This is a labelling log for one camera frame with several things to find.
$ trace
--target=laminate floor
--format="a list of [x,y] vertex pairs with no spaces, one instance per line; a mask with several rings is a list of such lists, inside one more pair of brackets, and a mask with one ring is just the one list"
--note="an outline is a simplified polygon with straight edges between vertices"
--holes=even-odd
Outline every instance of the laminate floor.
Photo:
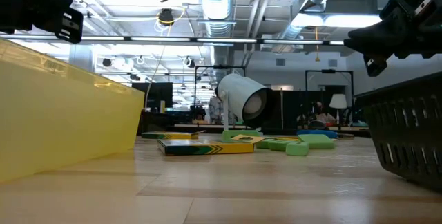
[[370,139],[306,158],[130,151],[0,184],[0,223],[442,223],[440,194],[384,171]]

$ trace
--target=air duct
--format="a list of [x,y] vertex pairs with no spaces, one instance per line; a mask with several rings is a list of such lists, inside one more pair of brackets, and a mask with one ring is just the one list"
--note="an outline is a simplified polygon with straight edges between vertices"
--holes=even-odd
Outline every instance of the air duct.
[[[208,20],[227,20],[231,16],[233,0],[202,0],[204,18]],[[230,37],[232,25],[227,23],[206,23],[209,37]],[[233,49],[226,46],[211,46],[213,65],[233,65]],[[214,71],[217,82],[226,71]]]
[[[300,26],[296,22],[296,16],[302,10],[320,12],[325,10],[325,2],[327,0],[294,0],[292,6],[292,16],[294,17],[291,23],[278,35],[278,39],[295,39],[305,26]],[[286,45],[275,45],[272,48],[275,53],[293,52],[294,48],[287,49]]]

